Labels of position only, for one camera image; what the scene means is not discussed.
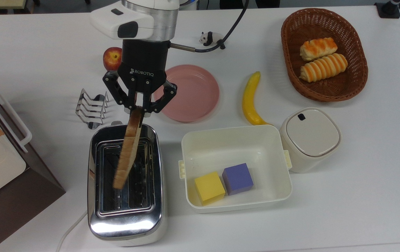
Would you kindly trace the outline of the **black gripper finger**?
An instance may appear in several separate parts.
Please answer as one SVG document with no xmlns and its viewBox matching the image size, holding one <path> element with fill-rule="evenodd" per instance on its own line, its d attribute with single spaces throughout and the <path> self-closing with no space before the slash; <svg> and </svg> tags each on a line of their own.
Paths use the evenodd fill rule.
<svg viewBox="0 0 400 252">
<path fill-rule="evenodd" d="M 143 116 L 150 117 L 151 113 L 159 113 L 161 110 L 168 105 L 168 103 L 176 96 L 177 93 L 177 85 L 166 81 L 163 85 L 163 95 L 160 99 L 157 99 L 155 102 L 151 101 L 152 98 L 152 83 L 150 81 L 146 81 L 144 84 L 144 92 L 143 92 Z"/>
<path fill-rule="evenodd" d="M 126 113 L 131 114 L 131 112 L 136 108 L 136 91 L 134 87 L 132 87 L 131 89 L 128 89 L 128 93 L 126 93 L 120 87 L 118 80 L 119 75 L 117 71 L 107 71 L 103 76 L 103 82 L 114 101 L 118 105 L 123 106 Z"/>
</svg>

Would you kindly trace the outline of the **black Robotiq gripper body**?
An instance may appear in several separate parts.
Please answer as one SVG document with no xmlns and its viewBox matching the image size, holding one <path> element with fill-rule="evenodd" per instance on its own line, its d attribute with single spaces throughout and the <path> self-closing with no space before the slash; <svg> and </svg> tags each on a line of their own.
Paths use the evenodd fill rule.
<svg viewBox="0 0 400 252">
<path fill-rule="evenodd" d="M 170 41 L 123 40 L 122 62 L 117 71 L 127 89 L 134 87 L 136 93 L 144 92 L 146 81 L 152 83 L 151 101 L 163 95 L 166 80 L 165 65 Z"/>
</svg>

